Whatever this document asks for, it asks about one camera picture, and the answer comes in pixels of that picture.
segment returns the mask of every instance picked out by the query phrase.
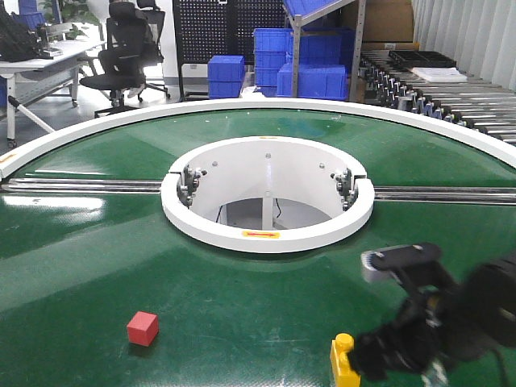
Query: cardboard box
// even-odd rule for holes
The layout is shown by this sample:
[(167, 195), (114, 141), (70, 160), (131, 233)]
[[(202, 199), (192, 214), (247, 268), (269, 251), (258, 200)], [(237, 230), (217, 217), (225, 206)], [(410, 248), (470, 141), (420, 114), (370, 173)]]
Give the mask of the cardboard box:
[(389, 43), (362, 43), (362, 51), (369, 50), (419, 50), (419, 43), (389, 42)]
[[(342, 24), (356, 28), (358, 2), (342, 9)], [(365, 6), (363, 42), (407, 42), (414, 38), (411, 0), (368, 0)]]

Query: metal shelf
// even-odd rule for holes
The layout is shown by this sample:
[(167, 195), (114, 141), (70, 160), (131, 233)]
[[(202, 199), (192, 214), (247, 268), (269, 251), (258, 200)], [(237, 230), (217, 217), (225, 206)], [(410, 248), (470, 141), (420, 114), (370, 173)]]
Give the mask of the metal shelf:
[(366, 0), (337, 0), (330, 1), (326, 5), (305, 15), (292, 15), (290, 7), (283, 0), (283, 8), (287, 14), (290, 25), (293, 29), (293, 59), (292, 59), (292, 96), (298, 96), (299, 76), (299, 47), (301, 44), (302, 28), (313, 21), (322, 18), (354, 1), (359, 2), (358, 15), (355, 30), (355, 51), (353, 52), (352, 79), (349, 87), (349, 101), (356, 101), (356, 84), (358, 82), (358, 68), (360, 63), (360, 48), (362, 46), (362, 35), (364, 33), (365, 2)]

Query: wall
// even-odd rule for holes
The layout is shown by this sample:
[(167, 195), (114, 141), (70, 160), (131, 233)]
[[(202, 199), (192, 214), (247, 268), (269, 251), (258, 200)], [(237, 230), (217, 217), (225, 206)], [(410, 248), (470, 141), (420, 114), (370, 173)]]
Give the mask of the wall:
[(414, 40), (470, 75), (516, 90), (515, 0), (413, 0)]
[[(178, 75), (172, 0), (156, 0), (156, 4), (167, 13), (163, 34), (161, 35), (161, 48), (164, 56), (163, 76), (168, 85), (176, 85)], [(183, 77), (187, 81), (186, 83), (197, 83), (195, 78), (201, 80), (200, 83), (206, 83), (207, 66), (205, 64), (198, 64), (196, 67), (196, 69), (191, 69), (188, 64), (183, 66)]]
[(4, 0), (4, 3), (6, 5), (6, 10), (8, 14), (10, 14), (11, 12), (19, 12), (18, 0)]

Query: yellow label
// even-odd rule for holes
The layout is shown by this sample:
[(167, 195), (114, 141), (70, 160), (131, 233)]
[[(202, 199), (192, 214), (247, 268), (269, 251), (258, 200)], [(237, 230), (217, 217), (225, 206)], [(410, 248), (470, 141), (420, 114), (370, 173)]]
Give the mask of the yellow label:
[(270, 238), (270, 239), (278, 239), (280, 237), (279, 232), (274, 231), (255, 231), (255, 230), (246, 230), (242, 231), (243, 236), (248, 237), (256, 237), (256, 238)]

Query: circular conveyor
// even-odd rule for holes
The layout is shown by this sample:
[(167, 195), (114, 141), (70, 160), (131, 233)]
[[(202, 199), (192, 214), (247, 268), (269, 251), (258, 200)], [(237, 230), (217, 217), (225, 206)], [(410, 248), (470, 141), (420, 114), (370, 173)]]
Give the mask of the circular conveyor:
[[(174, 161), (257, 135), (357, 159), (375, 189), (369, 220), (346, 239), (282, 254), (217, 248), (176, 229), (160, 198)], [(0, 157), (0, 172), (5, 386), (329, 386), (335, 335), (391, 320), (406, 296), (394, 281), (365, 282), (361, 252), (436, 243), (461, 281), (516, 250), (516, 149), (373, 106), (270, 98), (148, 108), (46, 135)], [(151, 347), (127, 342), (137, 310), (159, 316)], [(516, 381), (514, 351), (501, 352)], [(422, 385), (389, 376), (362, 385)], [(469, 387), (499, 377), (492, 355), (449, 375)]]

